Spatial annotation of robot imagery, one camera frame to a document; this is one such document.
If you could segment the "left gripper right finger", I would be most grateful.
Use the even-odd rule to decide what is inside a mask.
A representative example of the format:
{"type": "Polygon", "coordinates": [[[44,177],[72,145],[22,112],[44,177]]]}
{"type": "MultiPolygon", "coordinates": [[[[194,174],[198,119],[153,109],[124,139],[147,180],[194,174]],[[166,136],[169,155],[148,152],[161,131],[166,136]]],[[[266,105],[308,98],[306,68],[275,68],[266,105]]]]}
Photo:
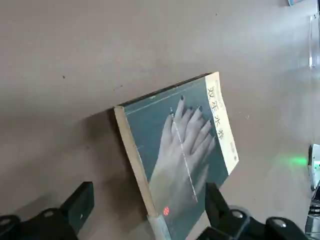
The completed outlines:
{"type": "Polygon", "coordinates": [[[210,225],[198,240],[306,240],[291,220],[273,216],[261,223],[245,210],[230,208],[215,183],[205,185],[205,212],[210,225]]]}

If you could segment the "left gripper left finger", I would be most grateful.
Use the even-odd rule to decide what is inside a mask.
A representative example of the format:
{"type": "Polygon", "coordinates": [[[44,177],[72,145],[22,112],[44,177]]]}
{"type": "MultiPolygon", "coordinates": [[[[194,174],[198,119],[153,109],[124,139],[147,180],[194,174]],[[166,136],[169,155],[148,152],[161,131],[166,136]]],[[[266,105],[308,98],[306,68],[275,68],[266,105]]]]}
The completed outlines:
{"type": "Polygon", "coordinates": [[[22,221],[18,215],[0,217],[2,240],[77,240],[95,206],[94,185],[82,182],[60,207],[47,208],[22,221]]]}

